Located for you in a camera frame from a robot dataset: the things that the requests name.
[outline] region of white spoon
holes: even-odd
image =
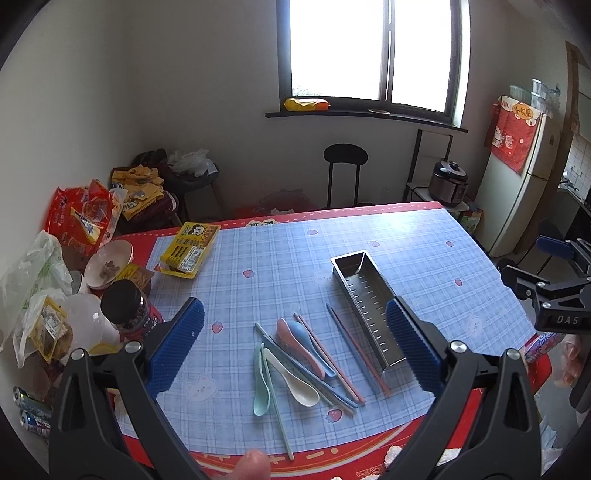
[[[314,387],[297,378],[271,353],[268,348],[263,350],[265,359],[281,374],[295,400],[305,407],[313,407],[320,401],[320,396]]]

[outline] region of window frame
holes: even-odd
[[[450,0],[452,14],[452,54],[450,57],[450,73],[447,84],[447,98],[444,112],[437,112],[426,108],[420,108],[401,103],[392,103],[387,100],[370,100],[349,97],[327,97],[323,96],[331,105],[331,110],[337,111],[367,111],[367,109],[386,110],[396,115],[408,115],[416,118],[451,123],[454,109],[456,107],[457,93],[459,88],[460,55],[462,45],[462,18],[460,12],[460,0]],[[388,17],[389,0],[384,0],[384,15]],[[382,66],[380,75],[380,96],[391,98],[392,82],[394,72],[394,51],[395,51],[395,9],[392,9],[392,23],[384,22],[384,34],[382,40]],[[388,35],[392,32],[392,46],[390,59],[387,58]],[[277,59],[279,75],[279,99],[280,110],[286,112],[283,105],[285,100],[292,95],[291,83],[291,28],[290,28],[290,0],[277,0]]]

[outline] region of pink spoon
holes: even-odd
[[[312,354],[302,346],[300,342],[297,341],[296,337],[293,336],[291,333],[290,327],[284,319],[277,320],[277,334],[281,341],[283,341],[286,345],[293,348],[296,352],[300,353],[306,360],[309,361],[310,365],[312,366],[312,370],[314,373],[318,375],[321,380],[324,380],[324,376],[326,372],[322,365],[312,356]]]

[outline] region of window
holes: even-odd
[[[277,0],[281,103],[453,115],[459,0]]]

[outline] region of finger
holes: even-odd
[[[568,372],[564,372],[564,375],[562,377],[562,381],[567,387],[570,387],[574,382],[574,377],[571,374],[569,374]]]
[[[575,378],[580,377],[581,372],[583,371],[583,362],[578,358],[569,361],[566,366],[566,371]]]
[[[568,334],[564,337],[564,353],[566,358],[572,360],[581,351],[581,340],[578,335]]]
[[[238,461],[234,471],[224,478],[228,480],[269,480],[271,478],[269,458],[260,450],[249,450]]]

